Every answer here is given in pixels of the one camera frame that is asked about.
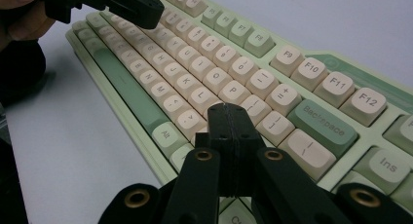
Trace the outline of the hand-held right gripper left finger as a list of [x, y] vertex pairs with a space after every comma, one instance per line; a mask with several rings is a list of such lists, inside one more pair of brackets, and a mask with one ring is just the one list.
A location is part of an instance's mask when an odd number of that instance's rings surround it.
[[209, 107], [207, 110], [207, 132], [197, 132], [195, 139], [197, 148], [215, 150], [220, 156], [218, 175], [221, 197], [236, 196], [234, 136], [231, 132], [229, 117], [228, 104], [218, 103]]

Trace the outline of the green and cream keyboard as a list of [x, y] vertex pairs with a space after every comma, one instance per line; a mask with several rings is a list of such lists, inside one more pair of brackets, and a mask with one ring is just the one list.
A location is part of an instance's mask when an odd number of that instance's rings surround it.
[[207, 109], [227, 101], [322, 188], [372, 187], [413, 224], [413, 90], [207, 0], [162, 1], [152, 30], [102, 11], [67, 34], [160, 181], [178, 175]]

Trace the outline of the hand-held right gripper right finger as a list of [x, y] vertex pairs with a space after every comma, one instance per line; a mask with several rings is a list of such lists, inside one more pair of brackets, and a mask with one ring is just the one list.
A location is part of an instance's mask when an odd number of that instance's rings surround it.
[[231, 188], [236, 197], [249, 197], [255, 186], [256, 152], [264, 143], [244, 108], [234, 105], [231, 116], [231, 127], [235, 134], [234, 175]]

